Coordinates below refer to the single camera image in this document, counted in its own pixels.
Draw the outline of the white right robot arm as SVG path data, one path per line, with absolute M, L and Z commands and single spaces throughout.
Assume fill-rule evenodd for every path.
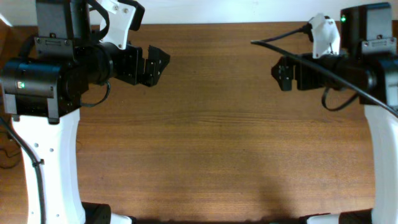
M 368 210 L 302 217 L 301 223 L 397 222 L 397 39 L 388 2 L 349 7 L 341 24 L 318 14 L 301 32 L 313 51 L 285 50 L 271 74 L 282 91 L 350 89 L 364 107 L 373 144 L 375 204 Z

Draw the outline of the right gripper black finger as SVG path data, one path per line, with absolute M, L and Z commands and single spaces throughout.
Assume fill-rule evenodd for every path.
M 272 75 L 293 75 L 294 61 L 290 57 L 282 56 L 271 68 Z
M 294 79 L 292 73 L 273 73 L 272 77 L 276 80 L 282 91 L 292 90 L 292 80 Z

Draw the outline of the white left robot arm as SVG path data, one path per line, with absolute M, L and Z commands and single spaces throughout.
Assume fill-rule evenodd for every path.
M 89 86 L 158 83 L 169 54 L 146 57 L 128 41 L 145 9 L 137 1 L 37 1 L 38 32 L 1 72 L 7 132 L 21 146 L 29 223 L 135 223 L 104 203 L 80 199 L 76 136 Z

